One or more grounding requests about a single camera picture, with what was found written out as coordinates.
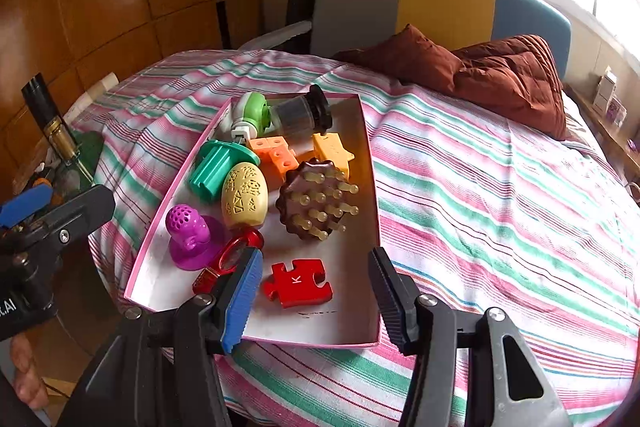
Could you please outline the left hand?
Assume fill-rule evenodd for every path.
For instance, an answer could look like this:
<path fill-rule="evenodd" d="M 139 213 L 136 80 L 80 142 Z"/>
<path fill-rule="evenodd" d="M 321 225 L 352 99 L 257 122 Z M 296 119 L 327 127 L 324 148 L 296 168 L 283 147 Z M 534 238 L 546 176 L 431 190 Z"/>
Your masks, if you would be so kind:
<path fill-rule="evenodd" d="M 32 345 L 24 333 L 11 339 L 10 357 L 15 366 L 13 388 L 17 396 L 32 410 L 42 410 L 49 402 L 47 389 L 38 374 Z"/>

